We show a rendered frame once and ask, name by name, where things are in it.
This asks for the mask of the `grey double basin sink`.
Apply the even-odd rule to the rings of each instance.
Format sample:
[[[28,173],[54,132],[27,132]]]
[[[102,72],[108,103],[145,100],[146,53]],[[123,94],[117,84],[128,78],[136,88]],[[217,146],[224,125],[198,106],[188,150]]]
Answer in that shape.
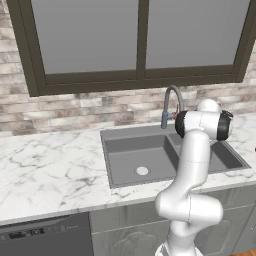
[[[175,179],[183,138],[173,125],[104,130],[100,136],[112,188]],[[210,145],[208,175],[249,167],[227,142]]]

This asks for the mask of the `grey curved tap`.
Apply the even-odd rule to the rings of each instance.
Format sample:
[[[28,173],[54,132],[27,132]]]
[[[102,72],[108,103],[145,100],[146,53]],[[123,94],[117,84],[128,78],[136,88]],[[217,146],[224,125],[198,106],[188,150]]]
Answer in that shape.
[[[178,99],[178,108],[174,113],[169,113],[168,112],[168,107],[169,107],[169,98],[170,98],[170,93],[174,91],[177,99]],[[179,89],[171,85],[166,89],[165,92],[165,98],[164,98],[164,109],[162,112],[162,118],[161,118],[161,128],[166,129],[167,128],[167,122],[171,119],[175,119],[178,115],[179,112],[184,110],[184,101],[181,92]]]

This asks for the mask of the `dark framed window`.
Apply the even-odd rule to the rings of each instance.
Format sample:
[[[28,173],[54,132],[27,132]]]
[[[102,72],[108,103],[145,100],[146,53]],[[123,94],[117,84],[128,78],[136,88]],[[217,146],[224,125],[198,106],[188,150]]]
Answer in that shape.
[[[256,0],[6,0],[30,96],[243,80]]]

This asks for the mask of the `grey cupboard door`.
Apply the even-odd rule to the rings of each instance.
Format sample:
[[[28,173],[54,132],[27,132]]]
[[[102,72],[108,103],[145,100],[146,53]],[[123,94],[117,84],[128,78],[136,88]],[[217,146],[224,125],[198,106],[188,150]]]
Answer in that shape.
[[[233,254],[256,250],[256,205],[237,241]]]
[[[253,210],[252,205],[225,209],[223,220],[200,231],[194,240],[203,256],[228,256],[235,248],[240,233]],[[148,210],[135,214],[139,220],[121,222],[119,208],[90,214],[94,256],[155,256],[167,239],[169,221],[145,220]]]

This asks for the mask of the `dark grey dishwasher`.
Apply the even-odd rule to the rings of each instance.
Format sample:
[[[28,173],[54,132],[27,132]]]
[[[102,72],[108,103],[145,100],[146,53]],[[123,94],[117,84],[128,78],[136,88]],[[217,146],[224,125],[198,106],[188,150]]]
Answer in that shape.
[[[94,256],[89,214],[0,226],[0,256]]]

